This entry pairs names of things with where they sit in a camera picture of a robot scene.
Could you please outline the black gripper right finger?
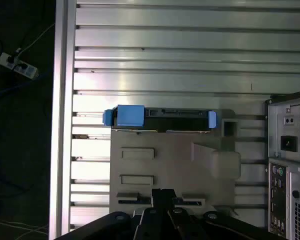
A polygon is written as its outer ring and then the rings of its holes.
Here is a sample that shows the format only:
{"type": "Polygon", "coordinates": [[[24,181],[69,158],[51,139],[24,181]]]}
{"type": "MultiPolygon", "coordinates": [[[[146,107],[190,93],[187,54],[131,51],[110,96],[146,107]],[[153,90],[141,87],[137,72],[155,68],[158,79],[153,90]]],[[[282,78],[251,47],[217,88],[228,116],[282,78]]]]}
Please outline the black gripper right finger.
{"type": "Polygon", "coordinates": [[[283,240],[262,228],[225,215],[208,211],[198,218],[184,208],[176,207],[173,189],[162,189],[161,206],[182,240],[283,240]]]}

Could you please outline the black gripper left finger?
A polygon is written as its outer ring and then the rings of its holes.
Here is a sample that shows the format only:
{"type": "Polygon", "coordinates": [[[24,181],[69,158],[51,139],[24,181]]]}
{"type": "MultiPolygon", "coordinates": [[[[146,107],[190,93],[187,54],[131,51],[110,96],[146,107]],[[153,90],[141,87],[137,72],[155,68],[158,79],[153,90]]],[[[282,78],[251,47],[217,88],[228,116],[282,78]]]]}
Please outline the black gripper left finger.
{"type": "Polygon", "coordinates": [[[174,208],[173,189],[153,189],[152,207],[141,215],[130,216],[122,211],[109,213],[83,225],[58,240],[179,240],[180,234],[172,224],[168,211],[174,208]]]}

